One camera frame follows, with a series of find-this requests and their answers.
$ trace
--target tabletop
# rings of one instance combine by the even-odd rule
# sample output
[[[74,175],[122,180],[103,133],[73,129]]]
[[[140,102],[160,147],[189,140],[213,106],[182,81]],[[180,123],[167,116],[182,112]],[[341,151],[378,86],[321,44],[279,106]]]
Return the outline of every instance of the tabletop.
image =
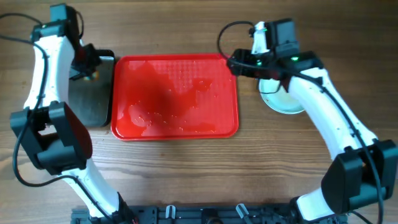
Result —
[[[23,12],[49,21],[53,0],[1,0],[0,14]],[[393,0],[72,0],[85,20],[86,43],[124,55],[216,52],[220,29],[237,20],[295,20],[302,50],[314,50],[336,89],[379,139],[398,136],[398,2]],[[29,38],[33,23],[0,21],[1,34]],[[227,53],[250,48],[247,27],[227,31]],[[0,223],[68,223],[84,203],[64,182],[31,189],[12,172],[16,141],[9,115],[22,109],[32,81],[31,46],[0,40]],[[239,130],[228,139],[123,142],[110,127],[90,129],[93,160],[130,205],[236,205],[288,202],[320,186],[331,164],[306,113],[266,106],[256,81],[238,78]],[[21,150],[30,181],[48,179]],[[375,222],[377,205],[360,210]],[[398,196],[385,220],[398,220]]]

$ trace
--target table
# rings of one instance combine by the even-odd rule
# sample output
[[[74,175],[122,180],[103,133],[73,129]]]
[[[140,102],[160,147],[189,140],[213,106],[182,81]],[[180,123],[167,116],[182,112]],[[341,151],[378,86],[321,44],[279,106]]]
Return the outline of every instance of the table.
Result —
[[[49,20],[53,0],[1,0],[0,13]],[[94,1],[71,0],[85,20],[86,43],[117,56],[216,52],[216,36],[236,20],[295,19],[302,50],[314,50],[358,118],[380,139],[398,136],[398,3],[396,1]],[[33,23],[0,21],[2,34],[29,38]],[[223,48],[250,48],[248,27],[234,27]],[[0,223],[68,223],[83,202],[64,182],[30,189],[11,166],[16,137],[9,115],[21,110],[31,84],[31,46],[0,41]],[[331,164],[323,139],[305,113],[272,111],[256,81],[238,78],[239,131],[229,139],[122,142],[105,128],[90,129],[93,160],[130,205],[288,202],[320,184]],[[19,157],[22,175],[48,179]],[[398,196],[385,202],[385,220],[398,220]],[[372,221],[377,205],[361,210]]]

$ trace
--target wood grain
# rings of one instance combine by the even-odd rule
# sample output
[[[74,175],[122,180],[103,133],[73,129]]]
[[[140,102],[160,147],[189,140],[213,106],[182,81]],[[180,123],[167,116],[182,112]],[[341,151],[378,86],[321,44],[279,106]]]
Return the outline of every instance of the wood grain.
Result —
[[[86,43],[116,55],[216,52],[220,29],[236,20],[292,17],[302,50],[322,58],[343,98],[380,139],[398,136],[398,2],[370,0],[69,1],[85,18]],[[0,13],[49,19],[53,0],[1,0]],[[2,34],[29,37],[32,23],[0,21]],[[234,27],[223,48],[250,47],[247,27]],[[63,182],[28,189],[12,173],[15,136],[9,115],[29,92],[34,54],[0,41],[0,223],[68,223],[83,202]],[[320,184],[331,161],[305,113],[282,115],[260,99],[254,80],[239,77],[239,131],[229,139],[121,142],[109,126],[91,129],[93,159],[131,205],[288,202]],[[21,172],[40,182],[24,152]],[[377,206],[362,209],[376,221]],[[398,196],[386,202],[386,223],[398,220]]]

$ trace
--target cable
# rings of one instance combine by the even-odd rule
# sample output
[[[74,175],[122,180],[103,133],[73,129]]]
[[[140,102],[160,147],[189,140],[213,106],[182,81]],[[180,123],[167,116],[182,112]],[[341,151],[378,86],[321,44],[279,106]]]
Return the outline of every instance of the cable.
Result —
[[[361,215],[359,212],[356,211],[350,211],[352,214],[356,215],[358,218],[362,219],[366,224],[372,224],[367,218],[365,218],[363,215]]]
[[[371,156],[371,153],[369,152],[369,149],[367,147],[367,145],[365,144],[365,142],[363,141],[362,137],[361,137],[361,133],[355,128],[355,125],[353,124],[352,120],[349,118],[349,116],[347,115],[346,111],[344,110],[344,108],[340,105],[340,103],[336,100],[336,98],[328,91],[328,89],[326,87],[324,87],[320,82],[319,79],[317,78],[313,78],[310,77],[308,75],[304,75],[301,74],[299,72],[295,72],[295,71],[290,71],[287,69],[283,69],[283,68],[274,68],[274,67],[264,67],[264,66],[253,66],[253,65],[248,65],[246,63],[242,63],[239,62],[237,60],[228,58],[223,51],[221,50],[220,47],[220,42],[221,42],[221,36],[223,35],[224,31],[226,29],[228,29],[231,26],[234,26],[236,24],[249,24],[253,26],[253,23],[248,22],[248,21],[236,21],[236,22],[232,22],[230,24],[227,24],[218,34],[218,38],[217,38],[217,49],[218,52],[220,53],[220,55],[226,59],[227,61],[234,63],[236,65],[240,65],[246,68],[250,68],[250,69],[255,69],[255,70],[275,70],[278,72],[282,72],[282,73],[288,73],[292,76],[295,77],[299,77],[299,78],[303,78],[304,80],[307,80],[309,82],[312,82],[314,85],[316,85],[317,87],[319,87],[319,89],[321,89],[321,91],[323,93],[326,93],[329,98],[332,100],[332,102],[337,106],[337,108],[340,110],[340,113],[344,116],[345,120],[347,120],[347,123],[349,125],[349,128],[351,128],[353,130],[353,134],[357,137],[360,145],[362,146],[365,155],[366,155],[366,159],[368,160],[369,165],[371,166],[371,170],[373,173],[373,177],[374,177],[374,181],[376,184],[376,189],[377,189],[377,202],[379,205],[379,215],[377,218],[377,224],[382,224],[383,221],[383,216],[384,216],[384,205],[383,205],[383,199],[382,199],[382,192],[381,192],[381,183],[380,183],[380,177],[379,174],[377,173],[377,169],[376,169],[376,165],[373,161],[373,158]]]
[[[85,21],[83,20],[83,16],[81,15],[81,13],[79,11],[76,11],[76,13],[79,15],[80,22],[81,22],[81,32],[79,34],[79,39],[81,39],[83,37],[84,32],[85,32]]]
[[[2,15],[0,15],[0,19],[2,19],[4,17],[7,17],[7,16],[25,17],[25,18],[31,19],[31,20],[37,22],[38,24],[42,25],[42,23],[38,19],[36,19],[34,17],[31,17],[31,16],[28,16],[28,15],[25,15],[25,14],[20,14],[20,13],[2,14]],[[27,121],[26,121],[25,125],[22,127],[22,130],[21,130],[21,132],[19,133],[19,135],[17,137],[17,141],[16,141],[15,146],[14,146],[14,152],[12,153],[12,169],[14,171],[15,176],[17,177],[17,180],[21,184],[23,184],[25,186],[28,186],[28,187],[43,187],[43,186],[46,186],[48,184],[52,184],[52,183],[54,183],[54,182],[56,182],[58,180],[61,180],[61,179],[66,179],[66,178],[72,179],[73,181],[76,182],[77,185],[79,185],[81,190],[89,198],[89,200],[92,202],[92,204],[99,210],[99,212],[101,212],[104,215],[104,217],[106,217],[106,219],[108,219],[109,221],[111,221],[113,223],[116,223],[98,205],[98,203],[88,193],[88,191],[84,188],[83,184],[78,180],[77,177],[74,177],[74,176],[71,176],[71,175],[64,175],[64,176],[61,176],[61,177],[56,177],[54,179],[48,180],[48,181],[46,181],[44,183],[40,183],[40,184],[29,183],[29,182],[25,181],[22,178],[22,176],[21,176],[21,174],[19,173],[19,170],[18,170],[18,161],[17,161],[19,146],[21,145],[22,138],[24,137],[25,132],[26,132],[29,124],[31,123],[31,121],[32,121],[32,119],[34,117],[34,115],[35,115],[35,113],[36,113],[36,111],[37,111],[37,109],[38,109],[38,107],[39,107],[39,105],[40,105],[40,103],[42,101],[42,98],[44,97],[45,83],[46,83],[46,79],[47,79],[47,72],[48,72],[48,69],[49,69],[49,60],[48,60],[47,54],[45,53],[45,50],[41,46],[37,45],[36,43],[33,43],[33,42],[29,41],[29,40],[19,39],[19,38],[15,38],[15,37],[8,37],[8,36],[1,35],[1,34],[0,34],[0,39],[10,40],[10,41],[15,41],[15,42],[20,42],[20,43],[24,43],[24,44],[33,45],[34,47],[37,47],[41,51],[41,53],[43,55],[43,59],[44,59],[43,77],[42,77],[42,83],[40,84],[39,94],[37,96],[37,102],[36,102],[34,108],[32,109],[32,111],[30,112],[30,114],[28,115]]]

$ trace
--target wooden table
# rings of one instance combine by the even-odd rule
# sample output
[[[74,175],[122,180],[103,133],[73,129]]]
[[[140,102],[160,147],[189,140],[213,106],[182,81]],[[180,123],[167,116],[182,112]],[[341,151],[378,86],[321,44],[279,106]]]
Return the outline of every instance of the wooden table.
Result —
[[[23,12],[49,20],[58,1],[0,1],[0,13]],[[398,136],[398,3],[396,1],[78,1],[86,43],[118,56],[216,52],[216,36],[231,21],[292,17],[302,50],[322,58],[331,79],[358,118],[380,139]],[[3,19],[2,34],[28,38],[33,23]],[[250,48],[247,27],[232,28],[223,48]],[[21,110],[32,79],[30,46],[0,41],[0,223],[68,223],[84,205],[64,182],[30,189],[11,166],[16,137],[9,115]],[[91,129],[93,159],[130,205],[288,202],[320,184],[331,160],[305,113],[268,108],[256,81],[238,78],[239,131],[229,139],[122,142],[109,126]],[[31,181],[48,179],[20,153]],[[385,220],[398,220],[398,196],[385,203]],[[362,209],[372,221],[377,205]]]

